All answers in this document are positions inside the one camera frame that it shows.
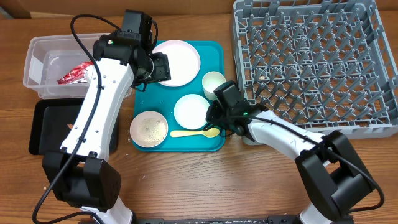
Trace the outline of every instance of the white cup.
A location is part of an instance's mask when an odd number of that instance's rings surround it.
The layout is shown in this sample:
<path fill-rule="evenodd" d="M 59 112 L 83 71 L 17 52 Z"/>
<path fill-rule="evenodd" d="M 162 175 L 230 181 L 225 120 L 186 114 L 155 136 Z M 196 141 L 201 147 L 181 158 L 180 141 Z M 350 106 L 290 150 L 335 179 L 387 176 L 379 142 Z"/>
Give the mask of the white cup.
<path fill-rule="evenodd" d="M 201 80 L 201 84 L 203 85 L 203 91 L 205 92 L 206 98 L 208 98 L 209 100 L 215 100 L 216 95 L 213 91 L 225 82 L 225 77 L 220 72 L 206 73 L 206 75 Z"/>

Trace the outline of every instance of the clear plastic bin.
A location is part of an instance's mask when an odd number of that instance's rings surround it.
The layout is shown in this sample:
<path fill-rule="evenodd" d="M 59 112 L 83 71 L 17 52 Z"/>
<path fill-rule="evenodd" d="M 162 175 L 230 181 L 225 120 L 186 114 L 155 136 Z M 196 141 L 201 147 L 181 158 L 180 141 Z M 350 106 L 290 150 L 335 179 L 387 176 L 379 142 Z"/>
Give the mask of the clear plastic bin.
<path fill-rule="evenodd" d="M 80 34 L 80 40 L 92 53 L 103 34 Z M 83 97 L 90 83 L 59 85 L 77 65 L 89 61 L 72 35 L 35 37 L 29 44 L 24 70 L 24 86 L 35 90 L 42 99 Z"/>

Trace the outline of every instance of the dish rack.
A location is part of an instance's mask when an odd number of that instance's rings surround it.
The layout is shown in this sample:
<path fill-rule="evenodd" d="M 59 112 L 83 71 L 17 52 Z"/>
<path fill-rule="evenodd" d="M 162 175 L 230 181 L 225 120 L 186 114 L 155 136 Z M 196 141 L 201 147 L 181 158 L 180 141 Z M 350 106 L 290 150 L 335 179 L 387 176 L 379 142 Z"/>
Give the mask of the dish rack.
<path fill-rule="evenodd" d="M 374 0 L 237 0 L 232 36 L 250 104 L 350 139 L 398 132 L 397 68 Z"/>

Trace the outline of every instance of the spoon head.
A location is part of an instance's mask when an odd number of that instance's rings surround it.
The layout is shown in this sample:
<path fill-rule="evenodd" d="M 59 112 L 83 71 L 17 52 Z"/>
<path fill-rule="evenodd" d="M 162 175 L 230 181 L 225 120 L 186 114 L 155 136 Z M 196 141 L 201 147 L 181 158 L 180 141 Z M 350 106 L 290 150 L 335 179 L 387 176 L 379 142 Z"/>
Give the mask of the spoon head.
<path fill-rule="evenodd" d="M 210 128 L 208 131 L 204 131 L 203 135 L 208 137 L 208 138 L 213 138 L 219 135 L 220 131 L 217 128 Z"/>

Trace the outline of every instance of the wooden table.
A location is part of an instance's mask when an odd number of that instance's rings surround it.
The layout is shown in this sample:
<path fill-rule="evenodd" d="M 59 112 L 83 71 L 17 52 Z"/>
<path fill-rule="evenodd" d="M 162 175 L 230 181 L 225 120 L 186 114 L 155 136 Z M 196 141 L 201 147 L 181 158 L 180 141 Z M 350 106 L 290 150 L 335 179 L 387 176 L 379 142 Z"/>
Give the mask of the wooden table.
<path fill-rule="evenodd" d="M 381 13 L 395 58 L 398 59 L 398 14 Z M 121 17 L 110 17 L 121 24 Z M 227 79 L 236 79 L 231 51 L 231 15 L 155 17 L 159 39 L 215 40 L 224 48 Z M 0 223 L 31 223 L 32 211 L 48 186 L 42 156 L 28 152 L 36 92 L 22 85 L 25 56 L 33 37 L 70 34 L 70 19 L 0 21 Z M 92 19 L 76 23 L 78 33 L 110 32 Z M 134 97 L 123 101 L 119 147 L 110 164 L 121 174 L 120 197 L 140 218 L 229 218 L 298 214 L 309 203 L 294 162 L 268 146 L 249 147 L 233 136 L 215 153 L 143 153 L 128 141 Z M 357 223 L 397 223 L 398 135 L 352 141 L 358 154 L 384 190 L 386 204 L 355 214 Z M 373 192 L 358 206 L 378 203 Z M 40 219 L 77 211 L 53 194 Z M 76 223 L 74 218 L 65 223 Z"/>

